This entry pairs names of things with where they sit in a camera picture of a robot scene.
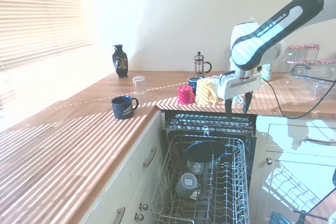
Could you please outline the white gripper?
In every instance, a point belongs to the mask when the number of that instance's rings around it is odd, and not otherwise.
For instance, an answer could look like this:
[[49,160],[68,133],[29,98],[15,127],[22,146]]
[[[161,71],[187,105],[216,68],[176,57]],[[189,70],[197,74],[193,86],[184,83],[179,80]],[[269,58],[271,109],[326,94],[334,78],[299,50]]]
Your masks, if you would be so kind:
[[253,97],[253,91],[257,90],[261,85],[261,74],[256,73],[249,76],[248,79],[240,77],[230,77],[224,81],[224,99],[225,112],[227,117],[232,117],[232,98],[238,95],[245,95],[243,104],[243,113],[247,114]]

